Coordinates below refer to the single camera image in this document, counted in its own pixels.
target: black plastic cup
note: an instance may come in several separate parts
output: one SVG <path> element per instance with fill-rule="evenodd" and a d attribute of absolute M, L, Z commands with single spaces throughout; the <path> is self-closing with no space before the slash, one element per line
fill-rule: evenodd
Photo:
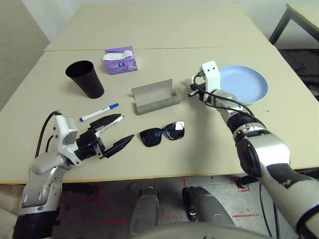
<path fill-rule="evenodd" d="M 96 75 L 93 63 L 90 61 L 77 61 L 65 70 L 70 77 L 91 99 L 96 99 L 104 94 L 103 86 Z"/>

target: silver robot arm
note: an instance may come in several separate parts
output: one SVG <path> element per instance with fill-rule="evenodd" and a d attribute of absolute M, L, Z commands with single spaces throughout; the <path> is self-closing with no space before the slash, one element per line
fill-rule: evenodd
<path fill-rule="evenodd" d="M 18 218 L 14 226 L 14 239 L 45 239 L 52 235 L 59 213 L 63 176 L 72 167 L 83 164 L 83 160 L 97 155 L 100 159 L 111 157 L 123 149 L 134 135 L 122 138 L 106 149 L 99 138 L 100 131 L 114 125 L 120 114 L 106 116 L 90 123 L 90 128 L 76 139 L 77 127 L 72 117 L 53 112 L 55 124 L 53 136 L 57 139 L 54 151 L 38 155 L 29 168 L 29 181 L 24 187 Z"/>
<path fill-rule="evenodd" d="M 266 187 L 301 238 L 318 238 L 319 182 L 295 172 L 290 167 L 290 151 L 283 141 L 250 116 L 246 108 L 227 100 L 235 101 L 236 97 L 219 88 L 220 74 L 215 62 L 204 63 L 196 77 L 203 77 L 205 86 L 202 84 L 199 89 L 199 85 L 191 84 L 193 92 L 189 96 L 199 94 L 202 101 L 217 107 L 233 134 L 243 170 Z M 213 95 L 205 94 L 202 88 Z"/>

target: sunglasses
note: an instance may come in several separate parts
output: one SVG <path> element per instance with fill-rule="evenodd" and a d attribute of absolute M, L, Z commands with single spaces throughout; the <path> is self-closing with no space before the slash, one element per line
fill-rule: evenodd
<path fill-rule="evenodd" d="M 143 143 L 147 147 L 153 147 L 158 145 L 161 141 L 161 135 L 163 132 L 166 132 L 168 137 L 171 140 L 176 140 L 183 138 L 185 129 L 184 121 L 178 121 L 175 123 L 170 123 L 166 125 L 165 128 L 150 128 L 140 132 L 140 137 L 143 140 Z"/>

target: beige table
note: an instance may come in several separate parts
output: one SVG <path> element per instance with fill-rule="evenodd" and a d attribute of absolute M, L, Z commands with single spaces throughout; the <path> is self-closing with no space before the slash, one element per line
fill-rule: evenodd
<path fill-rule="evenodd" d="M 290 19 L 319 42 L 319 3 L 288 3 L 286 11 L 269 38 L 275 44 Z"/>
<path fill-rule="evenodd" d="M 108 3 L 81 7 L 46 51 L 269 44 L 236 3 Z"/>
<path fill-rule="evenodd" d="M 250 106 L 255 115 L 288 145 L 294 169 L 319 166 L 318 103 L 281 57 L 274 46 L 261 48 L 154 49 L 136 50 L 139 70 L 108 75 L 103 50 L 45 52 L 0 112 L 0 182 L 23 183 L 33 160 L 42 124 L 55 110 L 76 119 L 79 133 L 89 123 L 79 118 L 118 102 L 109 114 L 125 118 L 102 135 L 107 146 L 129 134 L 133 140 L 108 159 L 96 157 L 66 173 L 65 181 L 100 181 L 182 175 L 240 173 L 236 148 L 230 130 L 220 114 L 196 97 L 188 98 L 185 78 L 197 73 L 200 65 L 215 60 L 219 68 L 245 65 L 263 74 L 269 83 L 268 95 Z M 68 79 L 66 67 L 78 60 L 90 60 L 106 89 L 98 99 L 89 99 Z M 138 116 L 131 88 L 173 78 L 180 104 Z M 171 141 L 163 136 L 160 145 L 147 148 L 138 133 L 151 127 L 164 127 L 185 121 L 185 137 Z M 52 124 L 44 144 L 51 135 Z"/>

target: purple tissue box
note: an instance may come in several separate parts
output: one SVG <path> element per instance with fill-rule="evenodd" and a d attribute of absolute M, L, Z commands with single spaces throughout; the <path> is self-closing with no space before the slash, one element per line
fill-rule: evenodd
<path fill-rule="evenodd" d="M 131 46 L 107 49 L 103 60 L 111 75 L 138 70 Z"/>

